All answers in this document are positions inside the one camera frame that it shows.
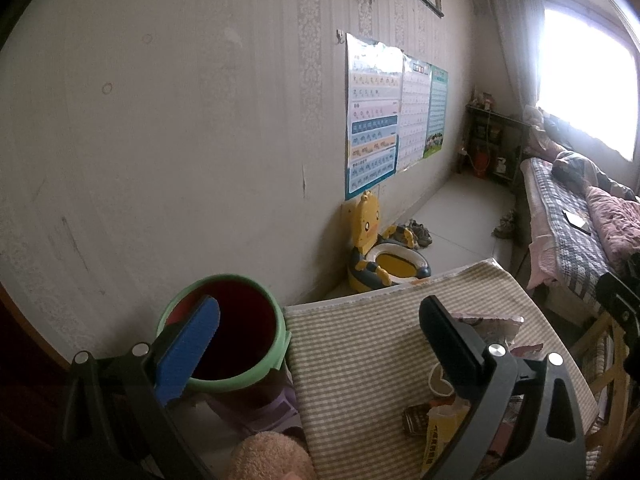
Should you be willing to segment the green rimmed trash bin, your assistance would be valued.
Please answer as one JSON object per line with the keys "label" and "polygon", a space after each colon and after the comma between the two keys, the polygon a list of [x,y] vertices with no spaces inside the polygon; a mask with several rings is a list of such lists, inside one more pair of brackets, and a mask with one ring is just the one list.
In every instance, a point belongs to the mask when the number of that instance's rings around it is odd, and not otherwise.
{"label": "green rimmed trash bin", "polygon": [[206,297],[217,301],[219,322],[186,386],[221,394],[250,388],[282,372],[292,334],[276,298],[261,284],[236,274],[202,278],[169,301],[156,331],[186,318]]}

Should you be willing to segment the wooden chair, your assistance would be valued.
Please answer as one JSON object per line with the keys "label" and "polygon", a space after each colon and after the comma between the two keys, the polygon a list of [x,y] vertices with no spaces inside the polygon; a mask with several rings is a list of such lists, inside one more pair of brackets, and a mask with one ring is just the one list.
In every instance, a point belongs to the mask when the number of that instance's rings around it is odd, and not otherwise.
{"label": "wooden chair", "polygon": [[624,370],[630,350],[624,331],[608,313],[576,341],[570,354],[580,364],[594,398],[597,416],[586,431],[588,479],[604,479],[605,473],[629,450],[639,431],[639,408],[633,408],[632,388],[638,382]]}

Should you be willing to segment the yellow snack box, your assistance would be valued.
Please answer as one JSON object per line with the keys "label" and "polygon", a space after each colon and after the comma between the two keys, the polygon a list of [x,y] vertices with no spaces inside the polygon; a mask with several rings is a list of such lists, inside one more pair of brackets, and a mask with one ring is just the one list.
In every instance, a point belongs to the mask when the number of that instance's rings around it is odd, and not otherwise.
{"label": "yellow snack box", "polygon": [[468,401],[457,399],[453,404],[435,406],[427,413],[426,445],[421,474],[427,474],[433,468],[460,428],[470,407]]}

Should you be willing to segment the pink plush toy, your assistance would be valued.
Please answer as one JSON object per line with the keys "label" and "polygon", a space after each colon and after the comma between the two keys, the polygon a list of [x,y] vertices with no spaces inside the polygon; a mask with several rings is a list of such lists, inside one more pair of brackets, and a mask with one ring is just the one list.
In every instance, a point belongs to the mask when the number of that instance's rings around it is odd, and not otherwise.
{"label": "pink plush toy", "polygon": [[317,479],[306,445],[280,432],[265,431],[244,439],[231,454],[226,479]]}

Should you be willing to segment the bed with plaid sheet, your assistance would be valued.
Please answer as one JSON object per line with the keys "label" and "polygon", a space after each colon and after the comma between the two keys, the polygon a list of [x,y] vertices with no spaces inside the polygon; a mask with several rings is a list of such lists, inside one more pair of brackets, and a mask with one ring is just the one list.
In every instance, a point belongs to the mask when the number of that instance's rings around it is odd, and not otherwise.
{"label": "bed with plaid sheet", "polygon": [[[529,204],[532,244],[532,275],[529,286],[560,286],[572,292],[591,309],[597,307],[596,285],[601,275],[623,273],[612,266],[590,217],[586,192],[595,186],[613,196],[639,203],[625,185],[610,179],[591,159],[562,151],[553,162],[538,157],[524,160],[521,170]],[[572,228],[563,211],[574,212],[589,222],[591,234]]]}

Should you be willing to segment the striped beige table mat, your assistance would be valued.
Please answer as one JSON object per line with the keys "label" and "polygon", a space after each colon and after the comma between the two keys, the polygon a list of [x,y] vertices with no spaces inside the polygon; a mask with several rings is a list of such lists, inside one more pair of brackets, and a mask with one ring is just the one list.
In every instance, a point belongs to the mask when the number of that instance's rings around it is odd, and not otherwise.
{"label": "striped beige table mat", "polygon": [[582,424],[596,420],[597,402],[541,310],[498,263],[483,260],[419,283],[285,308],[288,367],[319,478],[419,478],[425,442],[404,433],[401,415],[432,395],[436,358],[419,325],[430,295],[453,316],[523,318],[516,344],[558,352]]}

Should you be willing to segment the papers on bed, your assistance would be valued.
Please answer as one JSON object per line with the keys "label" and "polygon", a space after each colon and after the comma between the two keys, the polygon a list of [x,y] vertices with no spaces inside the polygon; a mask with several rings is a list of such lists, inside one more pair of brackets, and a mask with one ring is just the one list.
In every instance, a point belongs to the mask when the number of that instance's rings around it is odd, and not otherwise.
{"label": "papers on bed", "polygon": [[564,210],[563,217],[572,228],[587,235],[591,234],[589,222],[582,218],[579,214],[574,214],[574,212]]}

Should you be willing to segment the pink blanket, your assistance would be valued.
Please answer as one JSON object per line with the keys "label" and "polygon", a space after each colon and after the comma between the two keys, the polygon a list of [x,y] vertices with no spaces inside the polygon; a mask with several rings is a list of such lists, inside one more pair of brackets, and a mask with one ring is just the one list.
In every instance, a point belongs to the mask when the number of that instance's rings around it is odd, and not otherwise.
{"label": "pink blanket", "polygon": [[612,266],[624,263],[639,251],[639,204],[590,186],[586,201],[591,220]]}

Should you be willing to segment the yellow duck potty seat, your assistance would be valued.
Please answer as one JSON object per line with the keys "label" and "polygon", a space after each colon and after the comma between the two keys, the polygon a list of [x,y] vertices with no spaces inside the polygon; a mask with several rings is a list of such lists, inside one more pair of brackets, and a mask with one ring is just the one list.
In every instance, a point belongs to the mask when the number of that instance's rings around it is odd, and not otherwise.
{"label": "yellow duck potty seat", "polygon": [[363,192],[352,213],[352,251],[347,277],[354,292],[370,292],[429,278],[431,266],[424,255],[380,233],[378,198]]}

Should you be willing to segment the shoes on floor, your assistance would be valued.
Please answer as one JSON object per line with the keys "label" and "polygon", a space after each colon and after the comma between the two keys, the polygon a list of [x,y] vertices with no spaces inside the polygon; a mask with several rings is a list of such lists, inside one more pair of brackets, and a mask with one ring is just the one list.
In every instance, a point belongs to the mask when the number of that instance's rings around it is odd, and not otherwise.
{"label": "shoes on floor", "polygon": [[386,240],[396,240],[396,242],[415,250],[427,248],[433,243],[430,231],[413,219],[410,219],[407,224],[390,226],[384,231],[383,237]]}

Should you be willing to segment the dark wooden shelf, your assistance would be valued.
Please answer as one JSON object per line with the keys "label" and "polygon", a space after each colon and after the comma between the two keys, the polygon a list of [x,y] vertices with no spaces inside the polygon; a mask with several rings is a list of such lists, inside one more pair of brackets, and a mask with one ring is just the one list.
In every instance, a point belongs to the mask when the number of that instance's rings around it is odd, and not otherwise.
{"label": "dark wooden shelf", "polygon": [[513,188],[523,158],[526,123],[472,104],[465,111],[464,157],[472,174]]}

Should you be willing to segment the teal wall poster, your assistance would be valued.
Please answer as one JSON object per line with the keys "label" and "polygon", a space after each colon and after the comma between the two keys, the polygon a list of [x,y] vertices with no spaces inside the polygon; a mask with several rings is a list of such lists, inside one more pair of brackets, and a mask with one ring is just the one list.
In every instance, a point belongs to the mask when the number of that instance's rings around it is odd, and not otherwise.
{"label": "teal wall poster", "polygon": [[432,85],[430,108],[427,116],[427,129],[423,157],[427,158],[442,148],[445,134],[446,109],[448,100],[448,73],[442,68],[432,66]]}

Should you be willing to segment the white chart wall poster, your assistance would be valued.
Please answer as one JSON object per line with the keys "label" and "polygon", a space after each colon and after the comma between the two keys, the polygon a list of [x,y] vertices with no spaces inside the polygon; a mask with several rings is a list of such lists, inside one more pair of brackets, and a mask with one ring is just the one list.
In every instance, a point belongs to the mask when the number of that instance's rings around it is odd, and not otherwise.
{"label": "white chart wall poster", "polygon": [[431,88],[431,64],[405,55],[398,116],[398,172],[405,171],[423,157]]}

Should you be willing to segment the blue pinyin wall poster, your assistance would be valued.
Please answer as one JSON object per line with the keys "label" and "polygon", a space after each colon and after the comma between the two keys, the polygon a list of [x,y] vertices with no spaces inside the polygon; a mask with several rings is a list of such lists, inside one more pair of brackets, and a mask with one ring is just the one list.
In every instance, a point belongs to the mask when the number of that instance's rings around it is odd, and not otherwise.
{"label": "blue pinyin wall poster", "polygon": [[382,42],[346,36],[345,197],[395,173],[404,55]]}

